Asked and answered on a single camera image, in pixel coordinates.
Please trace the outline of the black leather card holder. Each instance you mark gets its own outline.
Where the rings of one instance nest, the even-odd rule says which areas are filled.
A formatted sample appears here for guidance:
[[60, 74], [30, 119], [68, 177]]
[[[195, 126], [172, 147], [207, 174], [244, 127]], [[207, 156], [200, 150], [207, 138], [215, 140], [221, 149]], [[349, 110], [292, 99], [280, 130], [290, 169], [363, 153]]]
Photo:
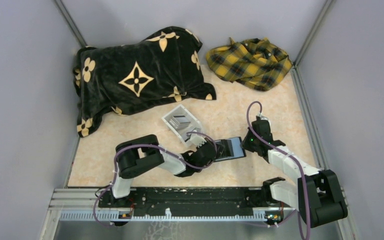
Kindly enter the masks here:
[[242, 148], [242, 138], [240, 136], [215, 141], [217, 145], [217, 158], [214, 162], [241, 159], [247, 156]]

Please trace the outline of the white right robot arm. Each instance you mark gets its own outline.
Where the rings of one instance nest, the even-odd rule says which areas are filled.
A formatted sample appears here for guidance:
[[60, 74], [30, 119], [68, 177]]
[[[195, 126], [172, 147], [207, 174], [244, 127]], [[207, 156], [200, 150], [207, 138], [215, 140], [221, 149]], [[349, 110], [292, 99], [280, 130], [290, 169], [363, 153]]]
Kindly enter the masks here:
[[264, 204], [275, 206], [282, 202], [294, 208], [310, 228], [348, 217], [347, 204], [334, 171], [304, 162], [284, 142], [275, 140], [268, 119], [257, 117], [247, 123], [242, 148], [257, 153], [292, 180], [275, 177], [264, 181], [261, 193]]

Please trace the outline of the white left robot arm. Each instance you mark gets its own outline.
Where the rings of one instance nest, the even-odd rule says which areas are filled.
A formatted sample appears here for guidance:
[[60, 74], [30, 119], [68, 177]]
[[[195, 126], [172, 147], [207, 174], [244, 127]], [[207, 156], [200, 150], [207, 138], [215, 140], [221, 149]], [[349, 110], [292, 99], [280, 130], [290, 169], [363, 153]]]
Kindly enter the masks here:
[[190, 177], [208, 168], [230, 153], [225, 140], [215, 141], [205, 133], [186, 133], [196, 150], [174, 153], [160, 145], [154, 134], [119, 144], [115, 148], [114, 177], [110, 184], [110, 200], [118, 207], [129, 203], [133, 179], [154, 169], [166, 170], [179, 178]]

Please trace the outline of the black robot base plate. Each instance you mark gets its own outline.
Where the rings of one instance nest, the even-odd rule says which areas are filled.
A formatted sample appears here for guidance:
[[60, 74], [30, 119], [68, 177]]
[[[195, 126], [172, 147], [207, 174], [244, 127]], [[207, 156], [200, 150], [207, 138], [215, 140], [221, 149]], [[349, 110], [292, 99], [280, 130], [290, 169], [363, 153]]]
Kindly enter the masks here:
[[252, 217], [281, 221], [287, 205], [269, 201], [261, 187], [136, 187], [124, 198], [109, 190], [100, 208], [127, 208], [134, 217]]

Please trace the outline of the white plastic card tray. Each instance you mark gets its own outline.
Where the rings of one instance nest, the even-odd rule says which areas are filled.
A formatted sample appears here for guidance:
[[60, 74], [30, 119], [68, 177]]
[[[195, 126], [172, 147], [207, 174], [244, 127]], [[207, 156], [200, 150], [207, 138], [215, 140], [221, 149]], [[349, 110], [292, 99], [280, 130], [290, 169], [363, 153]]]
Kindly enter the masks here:
[[197, 147], [204, 138], [197, 134], [189, 132], [203, 132], [203, 125], [201, 122], [182, 104], [179, 104], [171, 111], [166, 113], [161, 120], [168, 126], [168, 128], [180, 139], [186, 146]]

